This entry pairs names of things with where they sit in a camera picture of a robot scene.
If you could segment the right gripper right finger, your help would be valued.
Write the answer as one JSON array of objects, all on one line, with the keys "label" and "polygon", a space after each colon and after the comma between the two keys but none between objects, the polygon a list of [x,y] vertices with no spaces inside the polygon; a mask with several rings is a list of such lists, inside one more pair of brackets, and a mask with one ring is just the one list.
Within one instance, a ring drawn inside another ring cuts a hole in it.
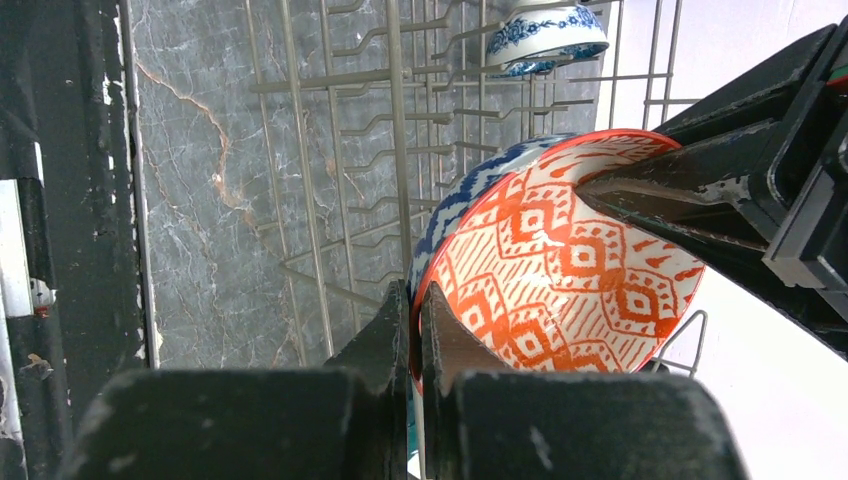
[{"label": "right gripper right finger", "polygon": [[673,374],[506,366],[437,285],[421,303],[426,472],[434,479],[744,479],[717,402]]}]

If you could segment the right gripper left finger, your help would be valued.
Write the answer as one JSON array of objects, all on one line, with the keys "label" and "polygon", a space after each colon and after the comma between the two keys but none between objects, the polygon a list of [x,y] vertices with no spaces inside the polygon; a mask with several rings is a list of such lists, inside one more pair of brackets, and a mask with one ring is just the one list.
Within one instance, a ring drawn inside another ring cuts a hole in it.
[{"label": "right gripper left finger", "polygon": [[89,407],[60,477],[403,479],[408,314],[394,281],[320,366],[121,374]]}]

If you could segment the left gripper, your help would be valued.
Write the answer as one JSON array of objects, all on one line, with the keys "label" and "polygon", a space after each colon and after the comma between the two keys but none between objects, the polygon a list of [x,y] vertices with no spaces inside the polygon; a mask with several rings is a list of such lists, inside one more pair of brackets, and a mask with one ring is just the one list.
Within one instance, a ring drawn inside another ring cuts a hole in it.
[{"label": "left gripper", "polygon": [[708,264],[847,352],[847,27],[823,27],[660,132],[678,150],[577,189],[656,235],[708,240]]}]

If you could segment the blue white patterned bowl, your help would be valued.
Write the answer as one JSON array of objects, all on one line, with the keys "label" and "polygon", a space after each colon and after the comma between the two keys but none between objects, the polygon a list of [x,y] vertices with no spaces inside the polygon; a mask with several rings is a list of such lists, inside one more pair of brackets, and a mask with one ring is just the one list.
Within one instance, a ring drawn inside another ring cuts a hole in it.
[{"label": "blue white patterned bowl", "polygon": [[678,148],[638,129],[538,137],[471,170],[433,212],[409,272],[411,320],[438,286],[458,322],[518,370],[624,372],[672,337],[704,264],[599,213],[577,187]]}]

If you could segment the white blue rimmed bowl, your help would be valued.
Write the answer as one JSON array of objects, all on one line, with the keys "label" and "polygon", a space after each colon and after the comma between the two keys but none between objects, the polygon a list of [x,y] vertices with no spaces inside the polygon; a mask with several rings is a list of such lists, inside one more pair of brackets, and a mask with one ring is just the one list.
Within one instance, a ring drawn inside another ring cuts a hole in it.
[{"label": "white blue rimmed bowl", "polygon": [[515,7],[518,11],[489,37],[485,60],[491,78],[544,75],[609,47],[597,16],[580,3],[518,1]]}]

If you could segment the grey wire dish rack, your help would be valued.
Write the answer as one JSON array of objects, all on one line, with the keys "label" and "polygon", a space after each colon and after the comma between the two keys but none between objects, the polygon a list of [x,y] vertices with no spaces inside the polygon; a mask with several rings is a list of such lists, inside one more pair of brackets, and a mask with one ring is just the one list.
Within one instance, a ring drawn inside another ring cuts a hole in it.
[{"label": "grey wire dish rack", "polygon": [[243,335],[248,365],[334,355],[403,278],[436,205],[508,146],[567,131],[656,125],[673,96],[684,5],[591,1],[609,46],[546,73],[491,66],[514,1],[249,1],[268,205],[252,229],[275,314]]}]

